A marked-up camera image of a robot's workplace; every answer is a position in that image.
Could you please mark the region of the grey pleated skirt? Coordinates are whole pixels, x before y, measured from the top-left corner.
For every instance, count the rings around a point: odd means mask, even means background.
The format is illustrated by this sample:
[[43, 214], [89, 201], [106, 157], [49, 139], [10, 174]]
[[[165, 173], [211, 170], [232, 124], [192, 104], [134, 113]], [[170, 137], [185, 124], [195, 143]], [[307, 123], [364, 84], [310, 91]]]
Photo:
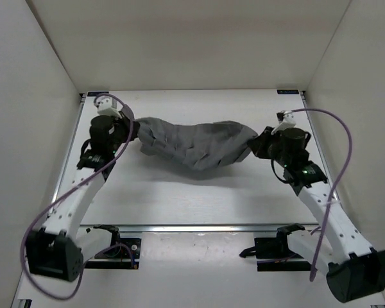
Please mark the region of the grey pleated skirt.
[[250, 153], [258, 133], [235, 121], [172, 124], [155, 117], [137, 120], [137, 137], [150, 173], [165, 172], [189, 180], [229, 176]]

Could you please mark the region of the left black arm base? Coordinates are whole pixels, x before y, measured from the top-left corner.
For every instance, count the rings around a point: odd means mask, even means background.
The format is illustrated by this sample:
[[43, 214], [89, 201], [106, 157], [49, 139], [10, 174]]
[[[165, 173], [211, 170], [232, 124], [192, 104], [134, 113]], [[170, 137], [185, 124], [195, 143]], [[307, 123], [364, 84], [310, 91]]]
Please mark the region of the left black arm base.
[[110, 246], [102, 247], [105, 252], [96, 252], [95, 256], [89, 258], [85, 264], [86, 269], [105, 270], [137, 270], [141, 255], [142, 239], [129, 235], [123, 235], [117, 226], [96, 225], [86, 229], [86, 233], [107, 236]]

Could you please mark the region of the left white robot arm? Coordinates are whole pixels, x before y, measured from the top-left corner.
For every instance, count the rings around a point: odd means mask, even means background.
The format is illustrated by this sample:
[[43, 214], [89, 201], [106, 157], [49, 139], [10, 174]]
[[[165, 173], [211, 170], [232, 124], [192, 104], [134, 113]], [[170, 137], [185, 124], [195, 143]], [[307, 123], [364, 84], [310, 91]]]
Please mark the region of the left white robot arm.
[[139, 125], [132, 115], [98, 115], [90, 122], [90, 137], [81, 146], [73, 187], [52, 206], [53, 212], [24, 241], [29, 272], [68, 282], [76, 280], [85, 262], [103, 251], [121, 249], [119, 229], [96, 225], [78, 234], [81, 221], [104, 186], [116, 160], [134, 140]]

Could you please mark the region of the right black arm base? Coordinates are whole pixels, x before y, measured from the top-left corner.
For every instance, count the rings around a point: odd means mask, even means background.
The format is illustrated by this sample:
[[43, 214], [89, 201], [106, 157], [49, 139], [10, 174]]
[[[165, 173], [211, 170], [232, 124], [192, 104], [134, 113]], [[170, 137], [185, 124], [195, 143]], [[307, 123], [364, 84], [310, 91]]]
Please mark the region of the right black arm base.
[[[320, 227], [307, 230], [313, 234]], [[252, 247], [244, 249], [240, 258], [255, 257], [258, 272], [310, 271], [311, 265], [299, 254], [291, 251], [287, 237], [296, 231], [306, 231], [305, 227], [293, 223], [277, 229], [275, 237], [256, 237]]]

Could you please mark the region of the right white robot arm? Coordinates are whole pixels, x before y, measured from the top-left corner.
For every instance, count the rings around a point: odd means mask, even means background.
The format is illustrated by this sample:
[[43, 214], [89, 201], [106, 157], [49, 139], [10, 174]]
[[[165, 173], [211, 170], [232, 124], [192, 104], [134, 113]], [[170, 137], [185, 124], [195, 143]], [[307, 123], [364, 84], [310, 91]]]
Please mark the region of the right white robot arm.
[[278, 228], [275, 251], [283, 257], [296, 253], [307, 260], [325, 275], [341, 303], [380, 293], [385, 289], [385, 250], [376, 250], [334, 199], [325, 173], [309, 158], [310, 138], [309, 132], [299, 128], [274, 132], [268, 126], [248, 141], [256, 157], [283, 167], [282, 182], [311, 211], [328, 241], [317, 249], [319, 237], [294, 223]]

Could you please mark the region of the left blue corner label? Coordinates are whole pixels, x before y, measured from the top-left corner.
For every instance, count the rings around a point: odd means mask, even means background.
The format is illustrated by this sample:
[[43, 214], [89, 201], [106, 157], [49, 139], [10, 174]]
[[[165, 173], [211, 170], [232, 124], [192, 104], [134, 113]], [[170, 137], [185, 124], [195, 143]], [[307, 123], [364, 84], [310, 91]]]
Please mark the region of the left blue corner label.
[[109, 91], [90, 91], [87, 93], [87, 97], [100, 97], [108, 93]]

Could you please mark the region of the blue corner label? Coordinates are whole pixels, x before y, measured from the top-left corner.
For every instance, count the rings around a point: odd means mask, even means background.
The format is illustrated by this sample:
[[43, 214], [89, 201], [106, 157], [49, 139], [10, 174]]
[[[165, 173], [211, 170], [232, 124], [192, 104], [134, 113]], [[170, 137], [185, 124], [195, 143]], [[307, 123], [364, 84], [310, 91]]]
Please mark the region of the blue corner label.
[[100, 97], [108, 93], [109, 91], [90, 91], [87, 93], [87, 97]]
[[278, 95], [299, 95], [299, 91], [296, 89], [277, 89]]

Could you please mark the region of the right blue corner label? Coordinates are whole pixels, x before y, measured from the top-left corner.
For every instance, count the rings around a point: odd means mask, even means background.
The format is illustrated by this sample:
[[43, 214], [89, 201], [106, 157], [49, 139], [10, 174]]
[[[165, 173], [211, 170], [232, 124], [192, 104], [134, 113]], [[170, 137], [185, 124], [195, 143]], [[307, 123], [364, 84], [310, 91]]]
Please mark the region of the right blue corner label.
[[278, 95], [299, 95], [299, 91], [296, 89], [277, 89]]

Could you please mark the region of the left aluminium side rail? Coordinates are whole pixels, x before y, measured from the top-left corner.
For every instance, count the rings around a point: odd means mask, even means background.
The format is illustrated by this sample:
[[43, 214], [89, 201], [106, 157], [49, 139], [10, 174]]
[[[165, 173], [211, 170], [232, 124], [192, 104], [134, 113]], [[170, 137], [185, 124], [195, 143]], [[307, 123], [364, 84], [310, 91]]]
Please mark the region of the left aluminium side rail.
[[64, 154], [63, 160], [62, 160], [62, 165], [60, 167], [58, 178], [57, 178], [57, 181], [56, 181], [55, 189], [53, 191], [51, 203], [56, 201], [56, 199], [58, 197], [58, 194], [60, 192], [60, 188], [62, 186], [65, 170], [66, 170], [67, 163], [68, 163], [68, 160], [69, 160], [69, 156], [70, 156], [70, 153], [71, 153], [71, 149], [72, 149], [72, 146], [73, 146], [73, 142], [74, 142], [74, 138], [75, 138], [75, 135], [76, 135], [76, 131], [78, 129], [78, 125], [79, 125], [79, 122], [80, 122], [80, 117], [81, 117], [81, 113], [82, 113], [82, 110], [83, 110], [83, 105], [85, 103], [85, 98], [86, 97], [87, 97], [87, 94], [85, 92], [80, 93], [80, 102], [79, 102], [79, 105], [78, 105], [78, 111], [77, 111], [76, 116], [74, 118], [73, 127], [71, 128], [71, 130], [67, 134], [67, 136], [68, 136], [68, 140], [67, 140], [68, 143], [67, 143], [67, 147], [66, 147], [66, 150], [65, 150], [65, 154]]

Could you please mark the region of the aluminium front rail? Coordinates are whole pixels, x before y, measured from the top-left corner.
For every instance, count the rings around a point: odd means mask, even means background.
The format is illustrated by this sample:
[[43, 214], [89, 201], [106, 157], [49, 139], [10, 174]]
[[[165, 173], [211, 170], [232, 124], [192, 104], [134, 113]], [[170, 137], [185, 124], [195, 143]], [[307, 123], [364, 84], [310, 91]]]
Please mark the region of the aluminium front rail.
[[243, 225], [119, 225], [126, 233], [211, 233], [211, 232], [275, 232], [284, 225], [243, 224]]

